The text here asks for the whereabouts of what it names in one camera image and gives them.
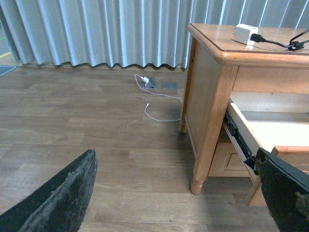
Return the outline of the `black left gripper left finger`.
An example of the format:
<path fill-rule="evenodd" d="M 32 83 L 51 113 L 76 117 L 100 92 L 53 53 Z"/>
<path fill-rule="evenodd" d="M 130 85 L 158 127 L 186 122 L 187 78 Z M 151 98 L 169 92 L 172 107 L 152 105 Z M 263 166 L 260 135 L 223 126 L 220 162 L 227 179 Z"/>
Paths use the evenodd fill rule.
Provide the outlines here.
<path fill-rule="evenodd" d="M 98 168 L 87 150 L 0 216 L 2 232 L 77 232 L 88 208 Z"/>

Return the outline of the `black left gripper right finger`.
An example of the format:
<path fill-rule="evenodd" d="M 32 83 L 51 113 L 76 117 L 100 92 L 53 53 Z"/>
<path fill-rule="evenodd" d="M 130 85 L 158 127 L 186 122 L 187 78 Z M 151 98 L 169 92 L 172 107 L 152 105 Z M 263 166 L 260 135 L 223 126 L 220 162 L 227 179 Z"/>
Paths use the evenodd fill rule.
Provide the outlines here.
<path fill-rule="evenodd" d="M 309 175 L 263 148 L 244 161 L 261 180 L 268 210 L 281 232 L 309 230 Z"/>

